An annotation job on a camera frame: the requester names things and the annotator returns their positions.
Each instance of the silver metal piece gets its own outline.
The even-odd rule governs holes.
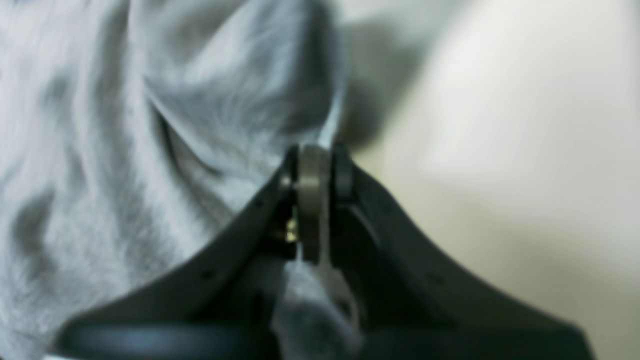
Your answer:
[[[298,155],[299,240],[304,251],[309,247],[317,250],[314,272],[334,302],[348,305],[349,321],[357,328],[360,320],[356,299],[342,272],[331,264],[330,176],[329,151],[317,145],[302,147]]]
[[[298,241],[298,217],[296,216],[295,211],[293,217],[287,221],[285,232],[285,241],[287,243],[294,243]]]

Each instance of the black plastic part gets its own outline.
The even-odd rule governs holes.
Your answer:
[[[275,336],[261,328],[167,323],[74,327],[67,331],[56,353],[82,360],[280,358]]]
[[[126,298],[72,319],[52,352],[96,360],[280,359],[265,318],[292,252],[285,245],[269,246],[273,241],[265,237],[274,221],[286,221],[283,209],[292,192],[283,179],[291,178],[295,161],[291,149],[236,220],[192,260]],[[163,342],[170,346],[160,346]]]
[[[83,360],[280,359],[269,330],[296,203],[296,154],[216,241],[150,286],[69,322],[53,353]],[[391,195],[333,155],[331,257],[360,308],[359,360],[592,359],[580,331],[485,284]]]
[[[370,334],[358,360],[591,359],[570,329],[388,329]]]
[[[467,272],[348,163],[340,162],[340,171],[352,178],[341,183],[352,183],[353,193],[339,197],[333,211],[331,249],[334,265],[363,295],[360,359],[592,358],[578,329]]]

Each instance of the blurry background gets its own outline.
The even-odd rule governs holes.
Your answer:
[[[339,3],[383,114],[357,162],[463,266],[640,359],[636,3]]]

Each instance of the white wall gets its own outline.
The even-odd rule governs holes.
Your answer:
[[[420,14],[448,11],[366,3],[341,2],[347,19],[391,24],[400,57],[431,46]],[[355,156],[441,248],[581,325],[599,359],[640,359],[637,14],[625,0],[470,3]],[[356,73],[388,95],[374,70],[412,62],[375,64],[376,41],[356,35]]]

